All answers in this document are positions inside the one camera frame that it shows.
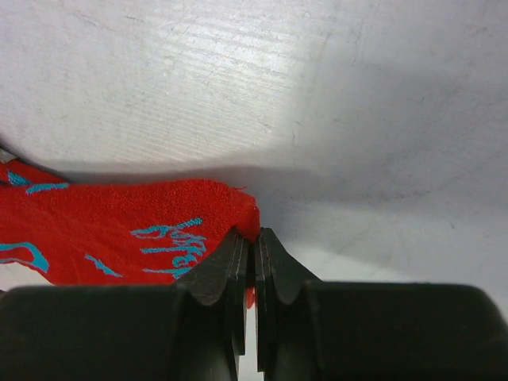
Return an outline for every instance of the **red sock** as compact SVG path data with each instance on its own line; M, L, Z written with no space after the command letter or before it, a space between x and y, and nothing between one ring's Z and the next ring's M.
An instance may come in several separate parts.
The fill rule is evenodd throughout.
M171 283L234 226L260 232L253 197L211 180L71 185L17 160L0 164L0 264L54 284Z
M256 289L249 287L247 289L247 308L251 308L256 302Z

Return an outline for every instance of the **red fabric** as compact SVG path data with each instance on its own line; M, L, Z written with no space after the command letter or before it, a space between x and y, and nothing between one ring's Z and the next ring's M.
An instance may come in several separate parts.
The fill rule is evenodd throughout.
M211 180L73 185L0 164L1 181L13 174L32 184L0 186L0 264L22 263L54 284L171 283L233 226L251 241L260 232L255 199Z
M251 308L255 302L256 302L256 289L254 287L249 287L247 289L247 308Z

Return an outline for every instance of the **white surface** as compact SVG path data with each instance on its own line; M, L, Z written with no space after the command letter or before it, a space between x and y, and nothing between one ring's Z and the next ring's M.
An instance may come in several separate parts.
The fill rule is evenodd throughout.
M0 134L20 155L79 181L247 186L323 278L471 283L508 312L508 2L20 0L0 14Z

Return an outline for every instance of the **white table surface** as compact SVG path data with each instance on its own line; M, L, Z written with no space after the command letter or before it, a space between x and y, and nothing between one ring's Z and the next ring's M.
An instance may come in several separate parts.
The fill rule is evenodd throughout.
M246 186L323 279L469 283L508 313L508 2L19 0L0 17L0 140L20 156L81 182ZM40 282L0 267L0 287Z

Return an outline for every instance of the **black plastic part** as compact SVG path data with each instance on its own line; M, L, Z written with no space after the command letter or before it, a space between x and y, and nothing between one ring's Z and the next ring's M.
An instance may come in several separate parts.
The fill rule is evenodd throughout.
M7 292L0 380L237 380L246 271L247 245L232 231L170 286Z
M258 371L265 371L277 341L280 308L292 303L304 282L318 277L289 255L271 229L254 245Z
M322 282L270 229L255 253L266 380L508 379L508 328L474 287Z

